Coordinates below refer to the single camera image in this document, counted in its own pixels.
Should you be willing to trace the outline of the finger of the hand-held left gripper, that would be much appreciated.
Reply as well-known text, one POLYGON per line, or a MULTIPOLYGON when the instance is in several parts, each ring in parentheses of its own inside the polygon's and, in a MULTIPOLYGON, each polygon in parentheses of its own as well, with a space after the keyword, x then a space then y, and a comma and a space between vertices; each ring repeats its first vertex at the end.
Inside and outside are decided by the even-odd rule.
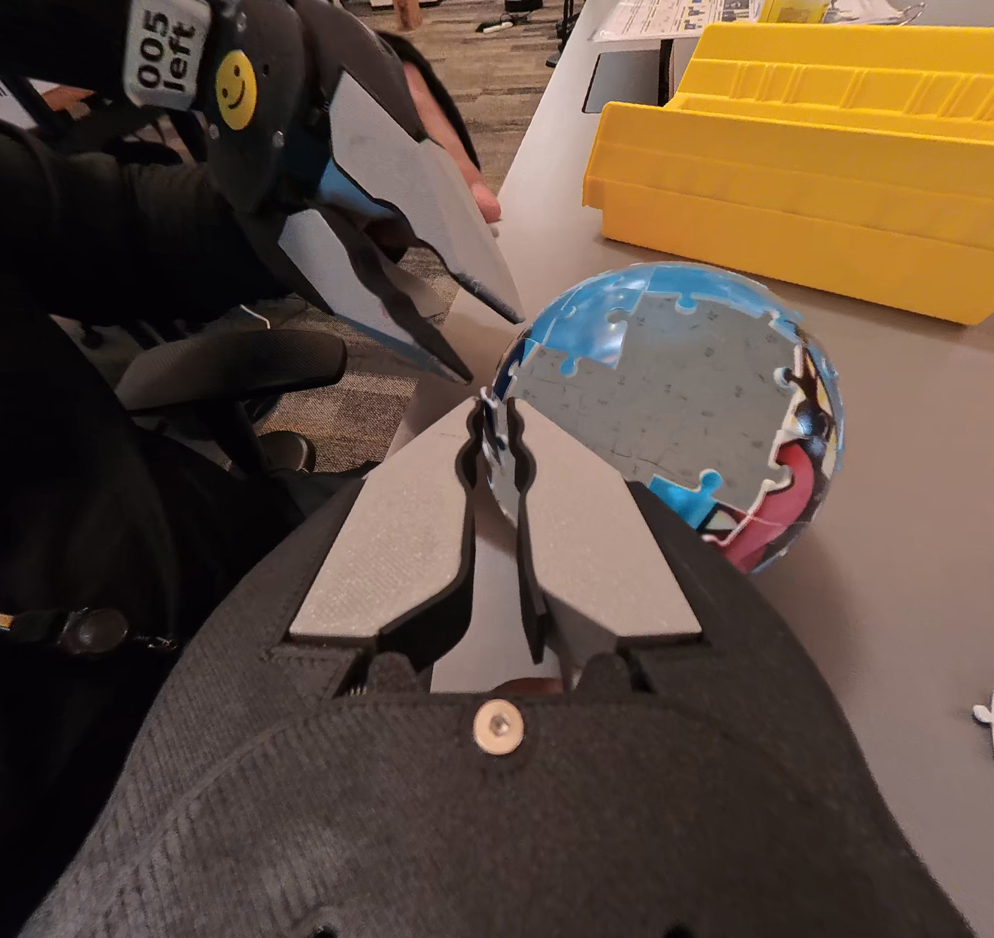
POLYGON ((399 214, 467 293, 510 323, 522 323, 521 299, 495 235, 447 151, 409 135, 348 73, 328 112, 331 154, 341 173, 399 214))
POLYGON ((452 382, 472 380, 438 328, 391 280, 393 263, 345 217, 332 210, 296 212, 285 220, 279 248, 316 305, 426 372, 452 382))

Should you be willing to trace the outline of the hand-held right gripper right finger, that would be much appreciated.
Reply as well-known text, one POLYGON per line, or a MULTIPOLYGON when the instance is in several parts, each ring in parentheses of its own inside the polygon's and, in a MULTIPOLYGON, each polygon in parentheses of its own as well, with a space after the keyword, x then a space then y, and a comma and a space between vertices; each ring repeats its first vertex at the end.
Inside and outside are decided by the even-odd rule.
POLYGON ((703 635, 629 484, 529 402, 506 405, 517 494, 521 622, 531 660, 581 671, 598 655, 703 635))

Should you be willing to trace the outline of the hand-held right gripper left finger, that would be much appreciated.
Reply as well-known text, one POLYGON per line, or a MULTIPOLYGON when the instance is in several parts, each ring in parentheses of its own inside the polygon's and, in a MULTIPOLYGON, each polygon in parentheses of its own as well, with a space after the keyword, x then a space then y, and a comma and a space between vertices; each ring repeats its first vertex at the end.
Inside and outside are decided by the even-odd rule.
POLYGON ((431 668, 471 620, 472 492, 483 435, 467 399, 369 472, 288 629, 292 642, 431 668))

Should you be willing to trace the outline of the blue puzzle piece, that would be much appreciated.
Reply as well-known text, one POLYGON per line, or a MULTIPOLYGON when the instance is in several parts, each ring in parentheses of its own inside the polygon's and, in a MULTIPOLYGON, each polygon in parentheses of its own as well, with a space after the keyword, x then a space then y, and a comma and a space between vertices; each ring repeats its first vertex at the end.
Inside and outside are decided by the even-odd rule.
POLYGON ((489 386, 481 387, 478 397, 483 417, 481 450, 488 463, 488 472, 502 473, 510 458, 504 403, 489 386))

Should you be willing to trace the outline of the blue puzzle ball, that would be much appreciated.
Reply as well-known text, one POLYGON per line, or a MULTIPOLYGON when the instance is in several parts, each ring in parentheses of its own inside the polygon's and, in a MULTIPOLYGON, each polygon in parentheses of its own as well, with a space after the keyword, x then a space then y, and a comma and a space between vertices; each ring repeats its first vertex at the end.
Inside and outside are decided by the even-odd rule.
MULTIPOLYGON (((550 302, 492 389, 644 484, 745 574, 796 542, 844 448, 837 371, 799 313, 738 273, 646 263, 550 302)), ((488 482, 516 523, 514 459, 488 482)))

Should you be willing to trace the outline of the yellow plastic bin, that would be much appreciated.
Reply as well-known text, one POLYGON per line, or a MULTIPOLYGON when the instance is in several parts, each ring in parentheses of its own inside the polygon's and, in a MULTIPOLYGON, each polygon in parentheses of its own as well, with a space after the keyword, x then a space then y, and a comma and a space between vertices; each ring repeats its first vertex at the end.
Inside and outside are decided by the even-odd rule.
POLYGON ((713 24, 663 107, 610 102, 603 236, 930 318, 993 310, 993 31, 713 24))

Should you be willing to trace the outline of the person's left forearm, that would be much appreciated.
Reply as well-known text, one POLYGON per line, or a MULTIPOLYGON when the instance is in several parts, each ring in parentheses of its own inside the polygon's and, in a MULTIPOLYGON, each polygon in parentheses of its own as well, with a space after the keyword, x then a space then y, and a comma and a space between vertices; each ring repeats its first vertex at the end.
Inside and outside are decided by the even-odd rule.
POLYGON ((204 166, 65 155, 2 124, 2 308, 209 322, 286 298, 204 166))

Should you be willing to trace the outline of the person's left hand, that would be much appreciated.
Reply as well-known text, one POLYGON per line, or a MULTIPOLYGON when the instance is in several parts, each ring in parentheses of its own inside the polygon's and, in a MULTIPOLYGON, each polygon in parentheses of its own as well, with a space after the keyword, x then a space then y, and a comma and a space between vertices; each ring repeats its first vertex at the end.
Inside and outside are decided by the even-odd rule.
POLYGON ((422 71, 421 65, 404 61, 403 66, 406 85, 423 128, 454 160, 485 222, 497 222, 501 206, 480 170, 472 140, 448 91, 434 74, 422 71))

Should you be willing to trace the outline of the grey mesh office chair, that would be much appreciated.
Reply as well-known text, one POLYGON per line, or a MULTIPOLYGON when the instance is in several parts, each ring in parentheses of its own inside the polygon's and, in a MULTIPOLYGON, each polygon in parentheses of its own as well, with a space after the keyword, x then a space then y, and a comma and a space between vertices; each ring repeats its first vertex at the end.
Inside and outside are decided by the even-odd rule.
POLYGON ((181 437, 212 437, 201 407, 238 402, 267 410, 283 394, 337 383, 348 360, 336 335, 299 329, 212 331, 142 351, 115 394, 138 418, 165 421, 181 437))

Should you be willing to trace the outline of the person's black shirt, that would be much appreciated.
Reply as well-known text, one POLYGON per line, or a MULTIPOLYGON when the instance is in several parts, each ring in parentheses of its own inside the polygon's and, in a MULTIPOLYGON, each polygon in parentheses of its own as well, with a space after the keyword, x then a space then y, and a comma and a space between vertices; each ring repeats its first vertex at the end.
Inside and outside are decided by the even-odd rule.
POLYGON ((179 650, 304 515, 138 427, 41 306, 2 285, 2 612, 58 629, 99 611, 98 658, 2 633, 2 830, 112 780, 179 650))

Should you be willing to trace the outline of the printed paper sheet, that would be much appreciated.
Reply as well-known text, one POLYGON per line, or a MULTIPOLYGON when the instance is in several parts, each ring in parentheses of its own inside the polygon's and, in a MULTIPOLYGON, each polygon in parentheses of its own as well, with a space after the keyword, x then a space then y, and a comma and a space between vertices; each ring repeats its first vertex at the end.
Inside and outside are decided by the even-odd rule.
POLYGON ((712 24, 753 22, 761 0, 618 0, 591 34, 595 44, 698 36, 712 24))

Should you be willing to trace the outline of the black badge reel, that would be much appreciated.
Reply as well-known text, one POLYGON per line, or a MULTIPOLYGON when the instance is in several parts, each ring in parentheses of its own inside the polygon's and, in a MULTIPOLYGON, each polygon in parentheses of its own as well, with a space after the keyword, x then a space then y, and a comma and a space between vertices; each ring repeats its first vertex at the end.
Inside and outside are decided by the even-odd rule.
POLYGON ((118 610, 33 610, 1 614, 2 642, 32 646, 68 657, 103 658, 134 645, 158 653, 179 646, 174 637, 139 633, 118 610))

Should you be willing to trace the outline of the white paper sheet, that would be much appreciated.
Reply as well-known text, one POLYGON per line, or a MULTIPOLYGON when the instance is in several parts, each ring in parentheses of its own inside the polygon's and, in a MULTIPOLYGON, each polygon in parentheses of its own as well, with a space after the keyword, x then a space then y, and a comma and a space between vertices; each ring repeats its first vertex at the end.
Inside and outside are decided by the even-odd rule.
POLYGON ((905 8, 892 6, 888 0, 830 0, 824 14, 824 24, 907 25, 926 9, 926 3, 913 3, 905 8))

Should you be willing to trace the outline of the grey board base plate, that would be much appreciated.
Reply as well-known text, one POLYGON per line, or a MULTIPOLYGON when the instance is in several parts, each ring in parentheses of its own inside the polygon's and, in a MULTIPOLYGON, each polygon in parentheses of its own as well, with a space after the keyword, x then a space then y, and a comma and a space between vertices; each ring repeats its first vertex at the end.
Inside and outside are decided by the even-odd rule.
POLYGON ((670 99, 672 46, 607 51, 597 56, 582 111, 599 114, 611 102, 663 107, 670 99))

